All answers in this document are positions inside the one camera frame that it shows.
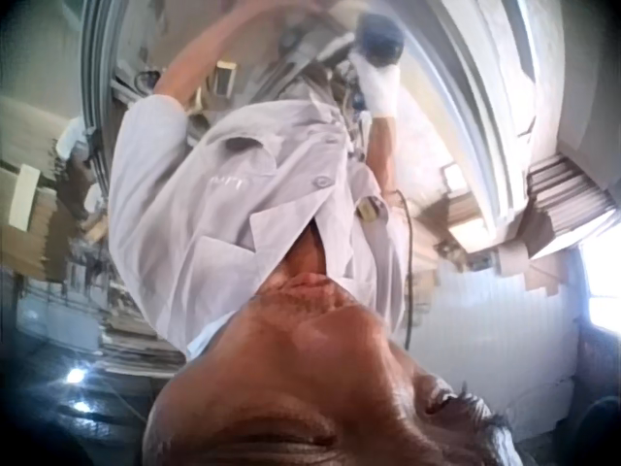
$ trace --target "button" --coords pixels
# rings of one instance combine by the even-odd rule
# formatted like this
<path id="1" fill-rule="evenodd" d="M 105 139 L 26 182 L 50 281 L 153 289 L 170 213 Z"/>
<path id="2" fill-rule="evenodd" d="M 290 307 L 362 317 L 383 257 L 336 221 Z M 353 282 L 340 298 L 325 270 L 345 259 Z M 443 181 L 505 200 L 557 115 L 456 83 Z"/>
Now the button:
<path id="1" fill-rule="evenodd" d="M 331 186 L 332 184 L 332 180 L 328 177 L 317 177 L 314 179 L 314 185 L 317 186 L 319 189 Z"/>

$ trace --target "sleeve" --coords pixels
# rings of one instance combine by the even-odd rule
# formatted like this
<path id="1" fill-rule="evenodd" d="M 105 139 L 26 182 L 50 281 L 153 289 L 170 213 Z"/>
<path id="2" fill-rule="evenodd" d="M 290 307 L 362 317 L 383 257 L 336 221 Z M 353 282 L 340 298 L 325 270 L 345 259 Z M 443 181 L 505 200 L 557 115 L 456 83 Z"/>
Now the sleeve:
<path id="1" fill-rule="evenodd" d="M 187 116 L 172 97 L 152 95 L 123 118 L 110 186 L 111 238 L 133 231 L 187 154 Z"/>

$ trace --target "white shirt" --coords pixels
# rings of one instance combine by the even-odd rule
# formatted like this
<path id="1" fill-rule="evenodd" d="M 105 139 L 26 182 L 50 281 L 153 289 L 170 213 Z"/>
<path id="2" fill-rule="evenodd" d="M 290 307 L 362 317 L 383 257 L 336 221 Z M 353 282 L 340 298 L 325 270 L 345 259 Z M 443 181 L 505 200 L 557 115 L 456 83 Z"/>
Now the white shirt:
<path id="1" fill-rule="evenodd" d="M 114 152 L 110 251 L 147 322 L 189 358 L 238 312 L 315 220 L 329 278 L 394 330 L 407 231 L 369 168 L 348 159 L 336 107 L 278 101 L 237 110 L 187 154 L 187 116 L 151 96 Z M 373 202 L 378 217 L 356 214 Z"/>

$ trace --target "window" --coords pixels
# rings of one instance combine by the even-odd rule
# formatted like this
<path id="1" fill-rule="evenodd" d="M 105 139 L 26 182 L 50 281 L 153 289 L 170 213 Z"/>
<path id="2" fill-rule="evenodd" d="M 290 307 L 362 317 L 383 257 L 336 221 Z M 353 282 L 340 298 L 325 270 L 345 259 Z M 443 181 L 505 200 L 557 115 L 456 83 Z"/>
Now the window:
<path id="1" fill-rule="evenodd" d="M 598 327 L 621 335 L 621 224 L 582 245 L 589 284 L 589 317 Z"/>

